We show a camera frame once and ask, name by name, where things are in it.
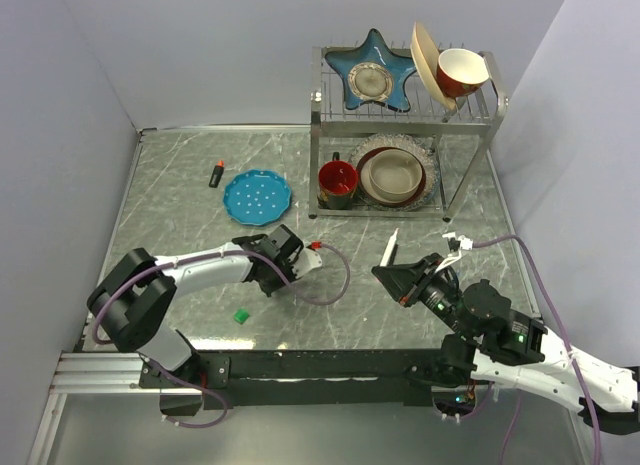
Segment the white pink-tipped marker pen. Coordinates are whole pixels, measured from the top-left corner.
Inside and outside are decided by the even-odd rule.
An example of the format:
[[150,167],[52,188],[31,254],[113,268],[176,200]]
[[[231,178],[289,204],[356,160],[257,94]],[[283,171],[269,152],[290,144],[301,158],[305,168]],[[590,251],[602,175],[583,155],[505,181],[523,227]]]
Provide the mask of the white pink-tipped marker pen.
[[398,232],[399,232],[399,229],[396,228],[392,233],[392,235],[389,237],[386,247],[384,249],[384,252],[382,254],[380,266],[387,266],[390,264],[391,258],[394,254],[394,250],[396,249]]

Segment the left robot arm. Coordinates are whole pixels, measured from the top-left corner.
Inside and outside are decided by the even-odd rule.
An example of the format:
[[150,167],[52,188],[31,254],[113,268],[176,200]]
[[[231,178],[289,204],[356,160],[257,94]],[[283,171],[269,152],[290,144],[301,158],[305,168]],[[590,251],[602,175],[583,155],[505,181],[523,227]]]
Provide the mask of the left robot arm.
[[271,295],[321,266],[316,251],[284,225],[185,255],[136,248],[96,287],[87,308],[118,351],[155,361],[172,384],[184,387],[197,378],[199,363],[188,340],[164,322],[173,301],[231,283],[255,282]]

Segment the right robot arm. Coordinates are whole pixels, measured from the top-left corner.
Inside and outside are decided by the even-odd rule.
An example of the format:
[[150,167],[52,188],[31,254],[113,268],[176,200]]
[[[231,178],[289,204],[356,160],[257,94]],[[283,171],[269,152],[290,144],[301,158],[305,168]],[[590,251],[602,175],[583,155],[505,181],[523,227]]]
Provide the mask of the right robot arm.
[[442,260],[433,253],[413,264],[372,269],[401,307],[422,304],[451,331],[434,359],[413,366],[419,379],[447,388],[492,382],[560,404],[605,433],[638,432],[638,368],[567,349],[541,320],[513,309],[488,280],[460,288]]

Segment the blue polka dot plate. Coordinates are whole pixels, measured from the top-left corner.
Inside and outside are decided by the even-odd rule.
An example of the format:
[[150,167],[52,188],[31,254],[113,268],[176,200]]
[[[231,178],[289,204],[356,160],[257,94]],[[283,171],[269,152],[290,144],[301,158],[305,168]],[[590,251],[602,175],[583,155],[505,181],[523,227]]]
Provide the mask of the blue polka dot plate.
[[271,170],[251,169],[226,185],[223,205],[237,223],[258,227],[278,221],[289,209],[291,197],[283,176]]

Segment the green highlighter cap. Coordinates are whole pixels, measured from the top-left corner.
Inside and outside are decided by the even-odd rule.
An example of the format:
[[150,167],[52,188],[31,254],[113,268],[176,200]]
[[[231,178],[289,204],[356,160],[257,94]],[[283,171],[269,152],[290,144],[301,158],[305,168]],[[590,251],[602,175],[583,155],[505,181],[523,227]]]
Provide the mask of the green highlighter cap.
[[238,323],[238,324],[244,324],[248,318],[249,318],[250,314],[247,310],[245,309],[239,309],[234,315],[233,315],[233,319]]

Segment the dark floral red mug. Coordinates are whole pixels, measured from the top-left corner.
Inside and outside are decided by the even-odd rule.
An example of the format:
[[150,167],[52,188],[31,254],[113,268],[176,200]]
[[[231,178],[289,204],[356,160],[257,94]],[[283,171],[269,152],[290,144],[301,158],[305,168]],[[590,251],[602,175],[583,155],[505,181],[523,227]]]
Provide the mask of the dark floral red mug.
[[341,159],[338,152],[332,154],[318,172],[318,201],[326,209],[344,210],[351,206],[359,183],[357,169]]

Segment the black orange-tipped highlighter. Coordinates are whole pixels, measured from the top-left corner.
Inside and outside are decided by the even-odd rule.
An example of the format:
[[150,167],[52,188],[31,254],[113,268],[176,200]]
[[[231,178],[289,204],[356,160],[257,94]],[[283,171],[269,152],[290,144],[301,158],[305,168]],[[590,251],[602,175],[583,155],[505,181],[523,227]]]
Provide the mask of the black orange-tipped highlighter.
[[210,188],[217,188],[224,174],[224,161],[220,160],[213,168],[208,186]]

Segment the patterned glass plate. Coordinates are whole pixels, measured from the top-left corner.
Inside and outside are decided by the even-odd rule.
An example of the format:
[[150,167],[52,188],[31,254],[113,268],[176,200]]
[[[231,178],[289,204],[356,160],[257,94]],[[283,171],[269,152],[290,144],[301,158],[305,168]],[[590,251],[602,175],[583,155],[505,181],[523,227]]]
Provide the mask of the patterned glass plate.
[[348,162],[359,173],[359,196],[380,209],[420,208],[440,186],[435,146],[411,135],[374,134],[351,148]]

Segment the stainless steel dish rack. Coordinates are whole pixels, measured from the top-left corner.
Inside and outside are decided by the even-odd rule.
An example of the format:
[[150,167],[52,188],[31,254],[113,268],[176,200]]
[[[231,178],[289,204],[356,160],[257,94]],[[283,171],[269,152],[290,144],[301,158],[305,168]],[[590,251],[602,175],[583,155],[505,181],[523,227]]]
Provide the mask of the stainless steel dish rack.
[[[494,54],[480,53],[489,71],[489,81],[479,91],[459,99],[454,110],[436,103],[420,77],[413,75],[406,83],[410,111],[399,113],[373,104],[353,111],[346,109],[342,81],[325,60],[328,52],[339,49],[338,46],[312,49],[309,217],[429,217],[451,221],[461,210],[507,112],[508,91]],[[322,165],[334,152],[347,158],[362,140],[378,133],[416,137],[434,155],[439,184],[429,195],[403,207],[384,207],[360,194],[347,210],[324,208],[319,203],[317,179]]]

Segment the blue star-shaped dish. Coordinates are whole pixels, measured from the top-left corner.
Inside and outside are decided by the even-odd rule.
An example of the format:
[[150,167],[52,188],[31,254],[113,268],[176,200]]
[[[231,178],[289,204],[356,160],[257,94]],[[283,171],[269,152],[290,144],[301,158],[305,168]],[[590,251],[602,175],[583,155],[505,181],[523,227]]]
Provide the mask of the blue star-shaped dish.
[[394,112],[410,111],[405,84],[416,72],[413,59],[393,52],[377,29],[370,29],[360,46],[329,51],[324,58],[342,80],[347,110],[373,103]]

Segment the red and white bowl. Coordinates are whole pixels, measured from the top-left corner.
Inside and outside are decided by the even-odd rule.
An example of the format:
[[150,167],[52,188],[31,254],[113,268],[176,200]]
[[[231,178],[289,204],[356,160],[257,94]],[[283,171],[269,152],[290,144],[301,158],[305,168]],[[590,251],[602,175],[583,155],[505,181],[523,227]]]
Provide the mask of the red and white bowl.
[[450,48],[440,53],[436,81],[451,98],[467,96],[490,78],[484,57],[471,50]]

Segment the cream plate on rack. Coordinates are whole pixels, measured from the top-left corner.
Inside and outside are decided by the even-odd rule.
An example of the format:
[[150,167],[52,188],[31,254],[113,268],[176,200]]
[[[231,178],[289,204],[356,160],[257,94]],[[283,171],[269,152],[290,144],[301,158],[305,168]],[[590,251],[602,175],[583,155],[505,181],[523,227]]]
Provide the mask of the cream plate on rack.
[[418,21],[413,25],[410,52],[418,75],[430,96],[446,110],[455,110],[456,101],[447,97],[436,81],[439,50],[424,25]]

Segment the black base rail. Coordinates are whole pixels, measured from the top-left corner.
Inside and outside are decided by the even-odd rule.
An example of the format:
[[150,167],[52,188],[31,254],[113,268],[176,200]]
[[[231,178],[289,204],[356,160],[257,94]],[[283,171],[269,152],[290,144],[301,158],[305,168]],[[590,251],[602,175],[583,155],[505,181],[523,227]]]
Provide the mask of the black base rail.
[[433,387],[467,385],[468,349],[201,351],[188,379],[220,393],[231,407],[401,403],[430,406]]

